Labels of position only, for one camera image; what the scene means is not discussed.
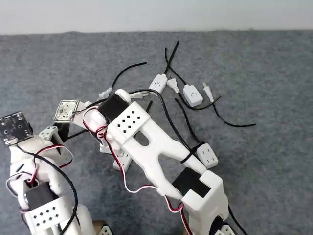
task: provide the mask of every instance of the white outlet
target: white outlet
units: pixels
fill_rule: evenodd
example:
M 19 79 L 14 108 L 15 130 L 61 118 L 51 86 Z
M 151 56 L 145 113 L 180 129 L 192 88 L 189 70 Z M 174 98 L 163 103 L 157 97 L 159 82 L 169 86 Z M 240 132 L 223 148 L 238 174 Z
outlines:
M 197 149 L 197 155 L 207 169 L 212 168 L 219 163 L 213 149 L 208 143 L 201 145 Z
M 202 104 L 203 97 L 194 85 L 186 84 L 183 89 L 183 94 L 191 107 Z
M 127 172 L 128 168 L 132 162 L 132 158 L 128 155 L 128 153 L 125 153 L 125 152 L 123 152 L 122 154 L 119 154 L 117 157 L 118 157 L 120 163 L 122 164 L 124 171 Z M 121 170 L 116 161 L 114 161 L 113 167 L 115 170 Z
M 103 226 L 98 235 L 113 235 L 109 226 Z
M 152 83 L 149 86 L 149 89 L 155 90 L 159 92 L 160 94 L 163 92 L 164 88 L 166 87 L 167 83 L 167 77 L 165 74 L 158 74 L 152 81 Z

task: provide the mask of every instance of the socket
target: socket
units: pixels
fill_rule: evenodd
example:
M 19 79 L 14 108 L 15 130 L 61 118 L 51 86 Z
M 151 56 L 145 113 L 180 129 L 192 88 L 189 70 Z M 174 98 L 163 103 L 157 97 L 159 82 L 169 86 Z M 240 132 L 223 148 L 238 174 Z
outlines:
M 213 149 L 208 143 L 201 145 L 197 149 L 197 155 L 207 169 L 212 168 L 219 163 Z
M 122 154 L 119 154 L 117 157 L 118 157 L 119 161 L 121 162 L 124 171 L 127 172 L 128 168 L 132 162 L 132 158 L 128 155 L 128 153 L 125 153 L 125 152 L 123 152 Z M 116 161 L 114 161 L 114 163 L 113 163 L 113 168 L 115 170 L 121 170 Z

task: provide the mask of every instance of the white plastic bracket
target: white plastic bracket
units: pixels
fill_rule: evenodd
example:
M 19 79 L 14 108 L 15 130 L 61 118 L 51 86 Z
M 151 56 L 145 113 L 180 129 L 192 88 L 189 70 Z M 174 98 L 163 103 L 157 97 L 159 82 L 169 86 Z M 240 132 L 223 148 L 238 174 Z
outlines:
M 68 222 L 72 214 L 71 203 L 66 197 L 60 197 L 25 214 L 25 219 L 32 234 L 40 233 L 57 224 Z M 77 220 L 73 220 L 67 234 L 80 234 Z
M 189 227 L 196 235 L 209 234 L 214 219 L 228 217 L 228 199 L 222 179 L 212 171 L 206 171 L 199 180 L 210 188 L 204 198 L 189 190 L 182 198 L 189 213 Z
M 138 131 L 149 140 L 148 146 L 142 146 L 134 138 Z M 178 200 L 182 198 L 181 193 L 165 178 L 158 157 L 164 154 L 182 161 L 189 151 L 170 138 L 137 102 L 133 102 L 108 125 L 107 133 L 108 140 L 114 140 L 127 152 L 161 193 Z M 199 174 L 206 171 L 205 166 L 193 155 L 184 165 Z

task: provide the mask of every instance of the black power cord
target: black power cord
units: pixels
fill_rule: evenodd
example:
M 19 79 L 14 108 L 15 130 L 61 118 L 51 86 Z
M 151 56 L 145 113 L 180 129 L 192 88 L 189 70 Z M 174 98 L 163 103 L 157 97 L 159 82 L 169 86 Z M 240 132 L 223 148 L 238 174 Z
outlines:
M 112 89 L 113 89 L 114 85 L 116 84 L 118 78 L 119 78 L 125 71 L 129 70 L 130 68 L 133 68 L 133 67 L 136 67 L 136 66 L 140 66 L 140 65 L 145 65 L 145 64 L 147 64 L 147 62 L 142 62 L 142 63 L 138 63 L 138 64 L 129 65 L 127 68 L 123 69 L 123 70 L 116 76 L 116 78 L 114 79 L 114 81 L 113 81 L 113 83 L 112 83 L 112 85 L 111 85 Z
M 181 108 L 181 110 L 182 110 L 182 113 L 184 114 L 184 117 L 185 117 L 185 120 L 186 120 L 186 123 L 187 123 L 187 126 L 188 126 L 188 129 L 189 129 L 189 131 L 190 131 L 191 136 L 194 138 L 194 140 L 195 140 L 197 143 L 200 143 L 199 138 L 196 136 L 194 130 L 192 129 L 192 127 L 191 127 L 191 125 L 190 125 L 189 118 L 188 118 L 188 116 L 187 116 L 187 113 L 186 113 L 184 107 L 182 106 L 182 104 L 180 103 L 180 101 L 179 101 L 177 98 L 175 98 L 175 101 L 176 101 L 177 104 L 180 106 L 180 108 Z
M 172 52 L 172 54 L 171 54 L 170 60 L 169 60 L 169 61 L 166 61 L 166 62 L 167 62 L 167 65 L 166 65 L 166 69 L 165 69 L 165 71 L 164 71 L 164 74 L 167 74 L 168 69 L 169 69 L 170 66 L 171 66 L 171 62 L 172 62 L 172 60 L 173 60 L 173 58 L 174 58 L 174 55 L 175 55 L 176 50 L 177 50 L 177 48 L 178 48 L 178 45 L 179 45 L 179 41 L 176 42 L 176 45 L 175 45 L 174 50 L 173 50 L 173 52 Z
M 236 220 L 233 211 L 231 210 L 230 206 L 228 205 L 228 210 L 229 210 L 229 214 L 231 216 L 231 218 L 234 220 L 235 224 L 238 226 L 238 228 L 240 228 L 240 230 L 245 234 L 248 235 L 248 233 L 243 229 L 243 227 L 240 225 L 240 223 Z
M 233 126 L 233 127 L 250 127 L 250 126 L 255 126 L 256 123 L 253 123 L 253 124 L 247 124 L 247 125 L 236 125 L 236 124 L 232 124 L 226 120 L 224 120 L 221 115 L 217 112 L 217 109 L 216 109 L 216 105 L 213 104 L 213 108 L 214 108 L 214 111 L 216 113 L 216 115 L 220 118 L 220 120 L 222 120 L 225 124 L 229 125 L 229 126 Z
M 152 89 L 139 89 L 139 90 L 136 90 L 136 91 L 133 91 L 133 92 L 130 92 L 129 94 L 134 94 L 134 93 L 137 93 L 137 92 L 152 92 L 154 94 L 156 94 L 159 99 L 161 100 L 161 104 L 162 104 L 162 107 L 163 107 L 163 110 L 165 112 L 165 115 L 166 115 L 166 118 L 168 120 L 168 122 L 170 123 L 173 131 L 175 132 L 175 134 L 177 135 L 177 137 L 179 138 L 180 142 L 188 149 L 188 151 L 191 151 L 191 148 L 189 147 L 189 145 L 186 143 L 186 141 L 183 139 L 183 137 L 181 136 L 181 134 L 179 133 L 179 131 L 177 130 L 176 126 L 174 125 L 169 113 L 168 113 L 168 110 L 166 108 L 166 105 L 165 105 L 165 102 L 164 102 L 164 99 L 163 97 L 161 96 L 161 94 L 155 90 L 152 90 Z
M 169 69 L 173 72 L 173 74 L 175 74 L 176 77 L 178 77 L 178 78 L 182 81 L 182 83 L 183 83 L 184 85 L 187 85 L 187 83 L 185 82 L 185 80 L 184 80 L 178 73 L 176 73 L 176 72 L 174 71 L 174 69 L 171 67 L 171 65 L 169 64 L 169 61 L 168 61 L 168 59 L 167 59 L 167 48 L 165 48 L 165 61 L 166 61 L 167 65 L 169 66 Z
M 69 177 L 61 170 L 59 169 L 58 166 L 56 166 L 55 164 L 53 164 L 52 162 L 50 162 L 49 160 L 47 160 L 46 158 L 36 154 L 36 153 L 31 153 L 31 152 L 27 152 L 24 149 L 22 149 L 18 144 L 16 144 L 16 147 L 22 151 L 23 153 L 29 154 L 31 156 L 33 156 L 34 158 L 38 158 L 39 160 L 47 163 L 48 165 L 50 165 L 51 167 L 53 167 L 56 171 L 58 171 L 63 177 L 64 179 L 68 182 L 68 184 L 70 185 L 70 187 L 72 188 L 73 194 L 74 194 L 74 208 L 73 208 L 73 213 L 68 221 L 68 223 L 65 225 L 65 227 L 62 229 L 62 231 L 60 232 L 59 235 L 63 235 L 66 230 L 69 228 L 70 224 L 72 223 L 72 221 L 74 220 L 76 213 L 77 213 L 77 206 L 78 206 L 78 196 L 77 196 L 77 191 L 75 189 L 75 186 L 73 184 L 73 182 L 69 179 Z

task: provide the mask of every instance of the electrical plug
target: electrical plug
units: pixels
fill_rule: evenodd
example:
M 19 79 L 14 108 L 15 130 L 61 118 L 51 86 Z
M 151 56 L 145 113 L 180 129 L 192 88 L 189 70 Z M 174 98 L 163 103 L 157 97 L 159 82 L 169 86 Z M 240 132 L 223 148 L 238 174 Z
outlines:
M 134 94 L 131 94 L 132 99 L 143 99 L 145 96 L 148 96 L 148 92 L 136 92 Z
M 180 91 L 179 91 L 179 88 L 178 88 L 178 86 L 177 86 L 177 81 L 176 81 L 175 78 L 172 78 L 172 79 L 170 79 L 170 80 L 167 80 L 166 84 L 167 84 L 170 88 L 172 88 L 176 93 L 179 93 L 179 92 L 180 92 Z
M 211 92 L 210 87 L 205 82 L 203 82 L 203 90 L 205 91 L 207 97 L 209 97 L 211 103 L 213 103 L 214 102 L 213 94 Z
M 167 77 L 165 74 L 158 74 L 152 81 L 152 83 L 149 86 L 149 89 L 155 90 L 159 92 L 160 94 L 163 92 L 164 88 L 166 87 Z
M 183 94 L 191 107 L 202 104 L 203 97 L 194 85 L 186 84 L 183 89 Z
M 197 149 L 197 156 L 207 169 L 212 168 L 219 163 L 213 149 L 208 143 L 201 145 Z

